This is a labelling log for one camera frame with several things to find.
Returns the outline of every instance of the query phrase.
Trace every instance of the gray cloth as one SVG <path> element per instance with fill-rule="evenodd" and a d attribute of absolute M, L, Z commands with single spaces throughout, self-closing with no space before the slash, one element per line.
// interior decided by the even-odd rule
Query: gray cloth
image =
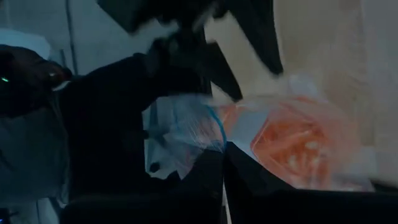
<path fill-rule="evenodd" d="M 55 100 L 15 119 L 0 118 L 0 207 L 61 197 L 68 178 L 67 135 Z"/>

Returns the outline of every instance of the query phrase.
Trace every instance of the plastic bag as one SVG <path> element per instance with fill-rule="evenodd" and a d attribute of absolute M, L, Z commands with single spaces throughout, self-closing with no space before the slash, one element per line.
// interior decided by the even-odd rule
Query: plastic bag
<path fill-rule="evenodd" d="M 204 150 L 223 152 L 226 135 L 209 98 L 182 95 L 159 98 L 152 106 L 146 171 L 161 179 L 177 171 L 184 178 Z M 150 169 L 153 163 L 159 170 Z"/>
<path fill-rule="evenodd" d="M 372 190 L 345 175 L 360 150 L 356 128 L 338 108 L 304 96 L 257 97 L 220 109 L 229 141 L 298 189 Z"/>

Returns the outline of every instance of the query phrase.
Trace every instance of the person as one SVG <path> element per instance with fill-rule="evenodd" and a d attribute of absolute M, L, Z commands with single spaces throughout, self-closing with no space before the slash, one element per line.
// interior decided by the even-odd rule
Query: person
<path fill-rule="evenodd" d="M 13 94 L 20 100 L 1 99 L 9 106 L 0 110 L 0 207 L 155 192 L 176 183 L 145 173 L 142 112 L 160 96 L 201 91 L 201 80 L 175 67 L 150 76 L 144 60 L 135 54 L 52 91 L 69 77 L 67 69 L 31 50 L 0 45 L 0 91 L 21 89 Z"/>

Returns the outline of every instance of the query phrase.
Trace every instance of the clear plastic bag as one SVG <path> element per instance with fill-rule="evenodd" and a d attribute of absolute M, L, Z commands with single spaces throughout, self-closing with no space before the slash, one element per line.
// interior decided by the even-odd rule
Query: clear plastic bag
<path fill-rule="evenodd" d="M 333 105 L 304 96 L 257 97 L 220 109 L 229 141 L 298 189 L 372 190 L 345 175 L 360 150 L 355 126 Z"/>
<path fill-rule="evenodd" d="M 164 179 L 176 170 L 184 178 L 204 150 L 223 152 L 226 135 L 208 102 L 208 97 L 200 95 L 169 96 L 155 102 L 152 119 L 156 122 L 148 129 L 152 143 L 146 147 L 146 171 L 150 175 Z M 160 164 L 159 174 L 150 171 L 154 162 Z"/>

